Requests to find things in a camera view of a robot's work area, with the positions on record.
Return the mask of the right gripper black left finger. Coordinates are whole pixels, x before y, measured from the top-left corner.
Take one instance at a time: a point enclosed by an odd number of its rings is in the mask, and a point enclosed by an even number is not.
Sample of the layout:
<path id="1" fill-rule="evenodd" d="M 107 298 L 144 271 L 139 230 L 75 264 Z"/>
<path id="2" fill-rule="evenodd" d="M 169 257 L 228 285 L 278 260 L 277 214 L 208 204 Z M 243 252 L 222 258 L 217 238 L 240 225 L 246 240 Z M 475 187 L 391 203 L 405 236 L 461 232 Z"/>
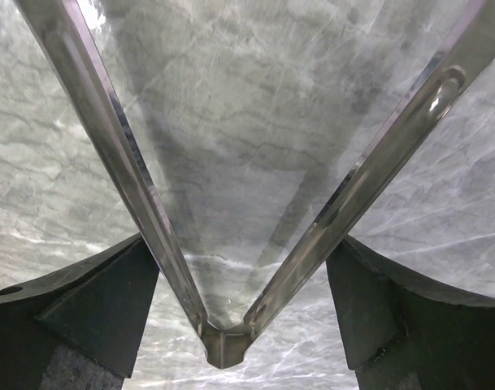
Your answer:
<path id="1" fill-rule="evenodd" d="M 120 389 L 158 280 L 140 235 L 0 290 L 0 389 Z"/>

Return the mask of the steel serving tongs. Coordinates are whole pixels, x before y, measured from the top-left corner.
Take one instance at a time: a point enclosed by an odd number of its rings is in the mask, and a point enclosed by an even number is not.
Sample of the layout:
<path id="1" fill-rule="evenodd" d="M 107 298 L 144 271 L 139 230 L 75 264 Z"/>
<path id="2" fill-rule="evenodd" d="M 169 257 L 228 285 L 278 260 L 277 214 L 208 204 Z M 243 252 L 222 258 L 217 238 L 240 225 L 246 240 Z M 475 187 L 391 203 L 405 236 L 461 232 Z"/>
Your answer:
<path id="1" fill-rule="evenodd" d="M 471 1 L 242 322 L 219 330 L 209 323 L 176 234 L 78 3 L 20 1 L 18 8 L 69 96 L 154 260 L 204 344 L 207 361 L 219 369 L 243 361 L 250 345 L 495 59 L 495 1 Z"/>

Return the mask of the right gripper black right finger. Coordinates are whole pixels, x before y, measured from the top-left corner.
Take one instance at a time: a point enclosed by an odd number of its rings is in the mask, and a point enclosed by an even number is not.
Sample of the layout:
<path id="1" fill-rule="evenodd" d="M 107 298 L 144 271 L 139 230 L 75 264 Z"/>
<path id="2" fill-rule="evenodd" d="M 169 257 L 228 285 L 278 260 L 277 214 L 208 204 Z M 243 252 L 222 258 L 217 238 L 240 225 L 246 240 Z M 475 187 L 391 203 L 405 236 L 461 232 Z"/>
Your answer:
<path id="1" fill-rule="evenodd" d="M 361 389 L 495 389 L 495 298 L 443 284 L 352 237 L 326 261 Z"/>

